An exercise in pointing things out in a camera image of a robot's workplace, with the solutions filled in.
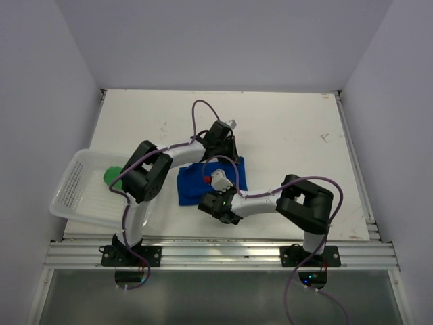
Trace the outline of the blue microfiber towel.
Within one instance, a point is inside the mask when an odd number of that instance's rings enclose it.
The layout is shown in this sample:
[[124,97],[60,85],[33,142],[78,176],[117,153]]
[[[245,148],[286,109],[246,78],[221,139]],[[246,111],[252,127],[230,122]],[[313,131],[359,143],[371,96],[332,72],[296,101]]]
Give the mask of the blue microfiber towel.
[[[179,206],[197,206],[202,196],[207,192],[212,192],[213,187],[204,181],[202,175],[203,162],[193,163],[187,167],[181,167],[177,175],[177,192]],[[217,169],[224,170],[227,178],[235,183],[235,170],[230,162],[209,162],[204,175],[211,176]]]

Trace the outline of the green microfiber towel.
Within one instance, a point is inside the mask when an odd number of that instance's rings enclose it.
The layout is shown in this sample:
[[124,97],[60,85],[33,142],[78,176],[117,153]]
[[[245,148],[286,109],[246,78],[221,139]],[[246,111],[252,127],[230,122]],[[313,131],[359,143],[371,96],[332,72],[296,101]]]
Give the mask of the green microfiber towel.
[[109,186],[113,183],[113,181],[121,174],[122,167],[119,166],[111,166],[106,169],[103,174],[104,183]]

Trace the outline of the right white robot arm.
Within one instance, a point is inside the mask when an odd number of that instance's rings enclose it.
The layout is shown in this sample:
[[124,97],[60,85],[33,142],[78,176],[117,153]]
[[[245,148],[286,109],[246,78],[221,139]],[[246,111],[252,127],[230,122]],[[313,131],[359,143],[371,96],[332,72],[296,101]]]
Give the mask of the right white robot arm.
[[213,177],[212,192],[205,193],[198,209],[224,224],[269,213],[279,213],[303,233],[302,260],[318,265],[325,259],[325,243],[334,194],[308,177],[286,175],[279,188],[268,192],[238,190],[224,177]]

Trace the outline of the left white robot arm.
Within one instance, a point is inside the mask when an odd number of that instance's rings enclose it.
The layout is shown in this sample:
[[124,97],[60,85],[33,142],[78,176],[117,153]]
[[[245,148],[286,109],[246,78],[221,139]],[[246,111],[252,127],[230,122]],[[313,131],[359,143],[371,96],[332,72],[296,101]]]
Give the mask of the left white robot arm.
[[234,120],[215,121],[200,137],[194,134],[180,144],[158,147],[150,141],[139,144],[120,175],[109,185],[109,191],[126,199],[121,229],[112,239],[116,260],[131,266],[141,258],[142,224],[149,202],[159,195],[168,172],[189,163],[201,163],[223,155],[239,161]]

